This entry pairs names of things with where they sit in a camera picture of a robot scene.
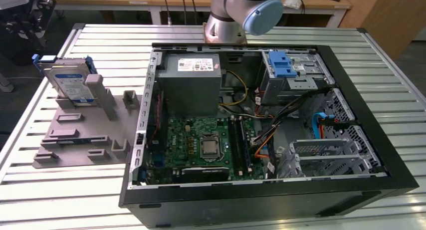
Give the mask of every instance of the wooden table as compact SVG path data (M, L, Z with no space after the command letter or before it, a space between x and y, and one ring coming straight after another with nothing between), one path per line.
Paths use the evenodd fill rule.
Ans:
M147 10L151 12L152 24L161 24L160 12L165 11L164 0L56 0L56 9L77 10ZM306 14L331 15L327 27L338 27L346 10L352 5L347 0L303 0ZM167 0L169 11L183 11L183 0ZM211 0L195 0L198 11L210 12ZM186 0L187 11L192 11L192 1ZM299 9L284 8L283 13L299 14Z

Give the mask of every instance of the sticker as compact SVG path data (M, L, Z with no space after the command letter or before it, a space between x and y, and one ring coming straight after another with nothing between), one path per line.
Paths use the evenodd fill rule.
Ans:
M178 71L214 71L214 59L179 59Z
M57 141L57 144L73 144L72 141Z
M304 70L303 64L295 64L292 65L294 70Z
M267 162L267 169L274 173L275 172L275 166L271 164L271 162Z
M262 98L259 96L255 96L254 101L256 105L260 105Z
M128 4L148 4L145 1L129 1Z
M81 74L56 74L55 79L61 91L73 102L93 102L93 95L88 87L84 85L84 78Z
M284 150L286 150L286 149L279 146L278 149L275 150L275 153L282 154L282 152L284 152Z

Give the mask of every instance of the blue cable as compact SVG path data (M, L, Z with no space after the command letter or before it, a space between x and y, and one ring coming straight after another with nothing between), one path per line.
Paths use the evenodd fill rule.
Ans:
M320 139L320 134L318 131L318 118L326 119L326 118L334 118L334 115L327 115L324 112L318 112L312 115L312 132L315 139Z

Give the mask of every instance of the orange wire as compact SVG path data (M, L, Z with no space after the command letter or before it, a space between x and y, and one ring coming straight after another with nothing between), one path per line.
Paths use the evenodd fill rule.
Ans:
M262 158L262 157L268 158L266 155L260 155L259 152L260 152L260 149L263 148L263 146L266 145L267 141L272 138L272 135L275 134L275 132L276 132L276 129L274 130L274 132L272 132L271 135L267 137L267 139L264 140L263 144L260 145L260 147L259 147L258 150L255 151L254 156L255 156L256 158Z

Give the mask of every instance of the white table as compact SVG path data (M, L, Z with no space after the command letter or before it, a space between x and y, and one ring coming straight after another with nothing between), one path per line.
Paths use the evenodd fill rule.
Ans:
M59 56L95 60L112 93L143 92L152 42L203 42L200 26L93 25L72 30ZM367 34L355 29L275 28L248 43L330 45L421 187L346 216L203 229L359 230L426 228L426 100ZM117 207L124 164L31 166L57 107L43 80L0 153L0 229L144 229Z

